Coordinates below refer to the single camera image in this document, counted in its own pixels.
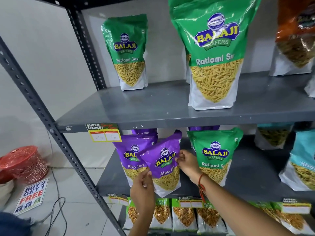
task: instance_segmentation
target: wire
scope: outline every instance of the wire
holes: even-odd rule
[[[52,143],[51,143],[50,134],[49,134],[48,130],[46,130],[46,131],[47,131],[48,138],[49,138],[49,142],[50,142],[50,149],[51,149],[51,156],[52,156],[52,155],[53,155],[53,145],[52,145]],[[57,183],[57,180],[56,180],[56,177],[55,177],[55,174],[54,174],[54,172],[53,172],[53,168],[52,168],[52,167],[51,167],[51,172],[52,172],[52,174],[53,174],[53,179],[54,179],[55,182],[56,182],[58,199],[57,199],[56,202],[53,204],[53,209],[51,210],[51,213],[50,213],[50,224],[49,224],[49,228],[48,228],[48,230],[47,230],[45,236],[49,236],[51,227],[52,227],[53,224],[55,223],[55,221],[56,221],[56,219],[57,219],[57,217],[58,217],[58,215],[59,215],[60,212],[61,212],[61,215],[62,215],[63,219],[65,220],[65,232],[64,232],[64,234],[63,234],[63,236],[65,236],[65,234],[66,234],[66,232],[67,232],[67,228],[68,228],[68,222],[67,222],[67,220],[65,219],[65,215],[63,214],[63,211],[62,211],[62,207],[63,207],[64,204],[65,204],[65,197],[60,197],[60,191],[59,191],[58,183]],[[55,206],[56,206],[57,202],[58,202],[58,204],[59,204],[59,211],[58,211],[56,217],[55,217],[54,220],[53,220],[54,209],[55,209]]]

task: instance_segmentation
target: perforated metal post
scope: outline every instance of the perforated metal post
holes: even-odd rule
[[[106,84],[82,12],[75,9],[67,9],[67,12],[95,87],[97,90],[104,89]]]
[[[62,152],[65,154],[66,158],[69,160],[74,170],[80,176],[85,186],[91,192],[97,203],[100,205],[102,210],[107,215],[108,219],[112,222],[114,227],[117,229],[121,236],[126,236],[124,231],[119,226],[115,216],[112,214],[110,208],[104,201],[104,199],[99,195],[96,190],[95,184],[91,180],[90,176],[86,172],[85,168],[81,164],[77,155],[74,153],[70,144],[68,143],[65,136],[60,133],[55,125],[55,121],[46,106],[42,102],[41,98],[33,88],[32,84],[29,82],[28,78],[24,74],[23,70],[19,66],[18,62],[13,57],[12,53],[3,42],[0,37],[0,63],[10,75],[14,83],[20,89],[26,100],[29,102],[31,107],[34,109],[40,120],[44,123],[47,130],[50,132]]]

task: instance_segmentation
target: orange snack bag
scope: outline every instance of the orange snack bag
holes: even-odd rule
[[[279,0],[276,44],[297,68],[315,56],[315,0]]]

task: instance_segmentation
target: white wall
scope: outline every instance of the white wall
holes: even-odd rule
[[[243,72],[270,68],[276,1],[262,0],[250,26]],[[135,0],[84,11],[108,86],[119,83],[109,78],[114,68],[100,25],[106,17],[140,13],[147,13],[149,20],[145,55],[149,83],[184,79],[184,47],[169,19],[167,0]],[[0,34],[55,119],[96,91],[65,9],[35,0],[0,0]],[[39,146],[43,156],[49,155],[45,127],[2,67],[0,83],[0,155],[30,144]],[[254,126],[242,128],[253,133]],[[159,136],[172,132],[160,129]],[[105,167],[114,150],[112,143],[92,143],[87,133],[65,136],[85,167]],[[70,167],[52,142],[55,154],[49,158],[51,164]]]

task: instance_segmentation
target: tile floor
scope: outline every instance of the tile floor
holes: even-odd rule
[[[112,223],[107,220],[105,213],[96,203],[84,183],[72,168],[53,169],[58,182],[60,196],[66,198],[63,212],[68,223],[66,236],[119,236]],[[94,183],[97,183],[103,169],[87,169]],[[51,172],[48,174],[44,201],[42,205],[19,215],[20,218],[32,218],[39,221],[45,218],[52,210],[57,200],[57,188]],[[25,186],[17,185],[14,193],[6,204],[6,212],[12,213]],[[113,214],[118,218],[121,210],[120,205],[109,205]],[[44,223],[36,226],[32,236],[44,236],[49,228],[48,218]],[[65,222],[61,214],[50,230],[49,236],[62,236],[65,231]]]

